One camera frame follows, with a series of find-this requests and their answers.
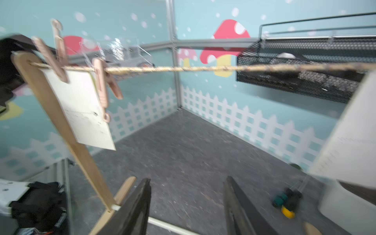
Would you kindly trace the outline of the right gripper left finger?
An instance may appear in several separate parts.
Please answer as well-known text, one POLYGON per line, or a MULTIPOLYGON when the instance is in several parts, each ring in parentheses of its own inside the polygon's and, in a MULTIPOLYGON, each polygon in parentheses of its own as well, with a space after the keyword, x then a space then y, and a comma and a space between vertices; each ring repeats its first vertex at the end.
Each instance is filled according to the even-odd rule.
POLYGON ((145 235, 151 203, 150 179, 144 178, 99 235, 145 235))

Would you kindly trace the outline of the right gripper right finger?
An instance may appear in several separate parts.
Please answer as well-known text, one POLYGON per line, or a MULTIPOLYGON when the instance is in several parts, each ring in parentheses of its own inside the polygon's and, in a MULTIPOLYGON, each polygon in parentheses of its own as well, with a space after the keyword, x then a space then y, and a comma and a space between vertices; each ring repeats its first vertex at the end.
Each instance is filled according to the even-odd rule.
POLYGON ((278 232, 258 212, 233 177, 224 187, 224 211, 228 235, 277 235, 278 232))

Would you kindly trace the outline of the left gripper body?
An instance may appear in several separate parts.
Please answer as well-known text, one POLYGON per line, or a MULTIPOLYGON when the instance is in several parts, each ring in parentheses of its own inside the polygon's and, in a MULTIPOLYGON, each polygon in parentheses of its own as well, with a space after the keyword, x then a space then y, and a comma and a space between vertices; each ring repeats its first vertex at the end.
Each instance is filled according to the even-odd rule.
POLYGON ((1 107, 14 97, 13 91, 24 84, 14 66, 11 56, 14 52, 36 50, 32 40, 24 35, 15 34, 1 38, 1 107))

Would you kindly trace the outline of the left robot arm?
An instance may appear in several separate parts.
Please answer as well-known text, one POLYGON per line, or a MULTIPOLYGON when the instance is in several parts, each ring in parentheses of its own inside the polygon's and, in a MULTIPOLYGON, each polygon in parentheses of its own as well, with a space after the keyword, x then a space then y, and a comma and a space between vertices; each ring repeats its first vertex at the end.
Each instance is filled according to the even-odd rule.
MULTIPOLYGON (((17 51, 35 53, 30 38, 13 34, 1 38, 1 118, 20 114, 11 107, 14 90, 24 85, 19 72, 11 61, 17 51)), ((18 182, 1 179, 1 215, 17 221, 16 234, 51 235, 64 223, 65 193, 58 182, 18 182)))

